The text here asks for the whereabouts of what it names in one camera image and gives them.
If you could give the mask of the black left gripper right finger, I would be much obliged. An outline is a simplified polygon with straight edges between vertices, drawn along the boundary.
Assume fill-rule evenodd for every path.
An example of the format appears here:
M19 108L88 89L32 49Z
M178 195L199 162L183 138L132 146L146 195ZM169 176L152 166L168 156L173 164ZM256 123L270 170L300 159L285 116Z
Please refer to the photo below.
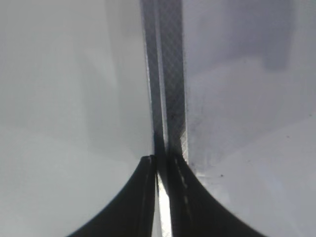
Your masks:
M223 207L180 155L170 154L166 161L171 226L175 237L262 236Z

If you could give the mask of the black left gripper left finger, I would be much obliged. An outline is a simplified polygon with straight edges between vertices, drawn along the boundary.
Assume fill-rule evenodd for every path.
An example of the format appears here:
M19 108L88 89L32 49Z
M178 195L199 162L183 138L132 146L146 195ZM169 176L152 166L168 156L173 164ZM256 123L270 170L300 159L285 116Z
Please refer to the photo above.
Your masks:
M96 216L71 237L150 237L155 212L155 156L141 157L134 173Z

